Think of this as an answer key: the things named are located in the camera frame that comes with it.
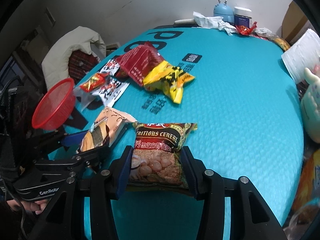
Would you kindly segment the person's left hand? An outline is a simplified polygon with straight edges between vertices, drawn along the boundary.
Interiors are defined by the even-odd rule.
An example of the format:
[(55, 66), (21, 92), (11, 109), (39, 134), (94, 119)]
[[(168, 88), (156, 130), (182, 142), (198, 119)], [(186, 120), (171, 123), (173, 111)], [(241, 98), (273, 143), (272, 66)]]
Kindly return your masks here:
[[(44, 200), (39, 200), (36, 202), (26, 202), (26, 201), (21, 200), (20, 202), (26, 211), (35, 212), (36, 215), (39, 215), (44, 211), (49, 200), (44, 199)], [(12, 211), (18, 211), (21, 209), (21, 206), (15, 200), (9, 200), (9, 201), (7, 201), (7, 204), (12, 209)]]

